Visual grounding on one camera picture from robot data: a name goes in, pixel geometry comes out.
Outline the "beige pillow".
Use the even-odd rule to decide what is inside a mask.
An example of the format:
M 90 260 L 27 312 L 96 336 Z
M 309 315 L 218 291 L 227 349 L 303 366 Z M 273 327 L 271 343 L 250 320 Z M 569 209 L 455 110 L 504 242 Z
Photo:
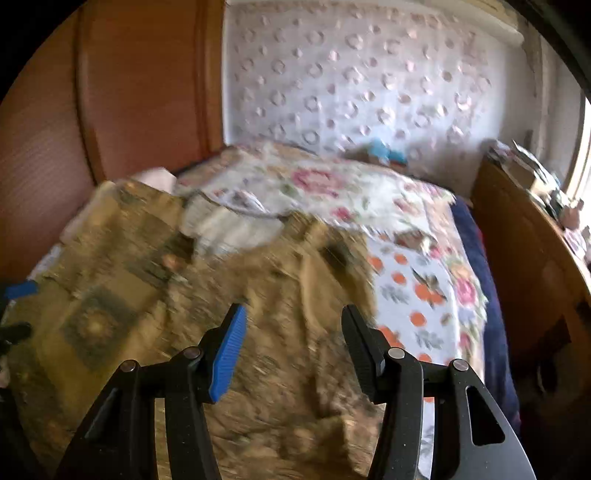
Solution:
M 105 198 L 114 197 L 118 187 L 140 183 L 152 189 L 172 194 L 176 182 L 177 177 L 163 167 L 144 170 L 126 179 L 102 182 L 94 190 L 88 202 L 62 230 L 59 241 L 62 244 L 71 242 L 92 211 L 95 210 Z

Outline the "dark blue blanket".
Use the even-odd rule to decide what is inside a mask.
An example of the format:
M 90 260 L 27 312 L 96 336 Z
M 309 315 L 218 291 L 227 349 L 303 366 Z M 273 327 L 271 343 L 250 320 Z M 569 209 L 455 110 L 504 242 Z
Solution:
M 451 211 L 469 263 L 480 281 L 482 291 L 487 299 L 487 320 L 483 334 L 485 385 L 514 431 L 519 434 L 521 427 L 520 402 L 511 375 L 502 310 L 481 231 L 463 199 L 457 198 L 451 206 Z

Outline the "orange-print white sheet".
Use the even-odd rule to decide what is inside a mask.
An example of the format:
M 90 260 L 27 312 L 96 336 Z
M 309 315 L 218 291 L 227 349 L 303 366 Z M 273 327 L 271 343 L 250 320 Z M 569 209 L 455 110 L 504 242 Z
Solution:
M 420 361 L 447 366 L 457 358 L 485 378 L 484 328 L 488 299 L 468 258 L 460 218 L 463 199 L 430 204 L 436 243 L 423 251 L 369 239 L 376 324 L 393 347 Z

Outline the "brown gold patterned garment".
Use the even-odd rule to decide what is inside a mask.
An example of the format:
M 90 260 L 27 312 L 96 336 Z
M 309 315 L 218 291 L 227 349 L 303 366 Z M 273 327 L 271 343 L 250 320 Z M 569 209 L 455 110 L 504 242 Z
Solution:
M 247 227 L 202 197 L 119 186 L 5 317 L 32 327 L 8 364 L 42 471 L 121 362 L 170 360 L 242 303 L 230 389 L 206 410 L 222 476 L 365 477 L 382 410 L 356 380 L 341 316 L 348 304 L 375 315 L 368 256 L 362 234 L 301 213 Z

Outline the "wooden headboard wardrobe panel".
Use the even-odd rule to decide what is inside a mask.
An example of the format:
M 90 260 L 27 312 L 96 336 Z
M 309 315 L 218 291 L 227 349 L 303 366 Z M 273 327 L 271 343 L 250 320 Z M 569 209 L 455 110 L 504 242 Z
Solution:
M 105 180 L 223 146 L 221 1 L 88 1 L 1 103 L 1 278 L 23 280 Z

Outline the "white circle-pattern curtain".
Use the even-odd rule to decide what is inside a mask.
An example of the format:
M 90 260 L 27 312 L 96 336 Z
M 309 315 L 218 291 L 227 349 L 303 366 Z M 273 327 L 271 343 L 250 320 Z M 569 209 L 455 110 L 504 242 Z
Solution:
M 320 154 L 378 143 L 454 190 L 478 168 L 491 82 L 482 36 L 414 5 L 247 2 L 224 18 L 225 129 Z

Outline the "floral quilt bedspread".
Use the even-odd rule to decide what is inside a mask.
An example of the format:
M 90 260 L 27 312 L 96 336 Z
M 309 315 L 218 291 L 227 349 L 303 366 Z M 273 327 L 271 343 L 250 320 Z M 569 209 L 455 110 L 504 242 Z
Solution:
M 384 241 L 408 232 L 438 241 L 436 221 L 456 202 L 445 188 L 382 166 L 269 140 L 226 148 L 181 173 L 176 190 L 245 215 L 298 212 Z

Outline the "wooden low cabinet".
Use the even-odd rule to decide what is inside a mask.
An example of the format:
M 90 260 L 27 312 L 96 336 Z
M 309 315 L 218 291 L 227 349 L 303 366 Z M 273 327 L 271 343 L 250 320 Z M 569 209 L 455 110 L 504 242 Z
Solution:
M 546 408 L 590 393 L 590 273 L 528 191 L 483 159 L 471 193 L 500 301 L 514 376 Z

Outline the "blue tissue pack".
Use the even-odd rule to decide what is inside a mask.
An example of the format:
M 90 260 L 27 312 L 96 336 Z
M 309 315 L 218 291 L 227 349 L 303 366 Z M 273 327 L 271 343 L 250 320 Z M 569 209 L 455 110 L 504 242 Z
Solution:
M 384 167 L 406 168 L 408 166 L 408 160 L 404 153 L 392 149 L 379 139 L 374 139 L 367 145 L 367 156 L 370 162 Z

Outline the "clutter on cabinet top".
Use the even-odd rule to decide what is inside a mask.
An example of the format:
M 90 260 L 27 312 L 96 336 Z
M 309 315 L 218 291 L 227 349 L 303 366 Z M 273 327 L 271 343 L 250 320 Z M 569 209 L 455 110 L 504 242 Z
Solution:
M 590 225 L 584 218 L 584 200 L 569 199 L 557 175 L 516 142 L 507 145 L 499 140 L 488 140 L 484 149 L 489 160 L 558 224 L 575 256 L 590 266 Z

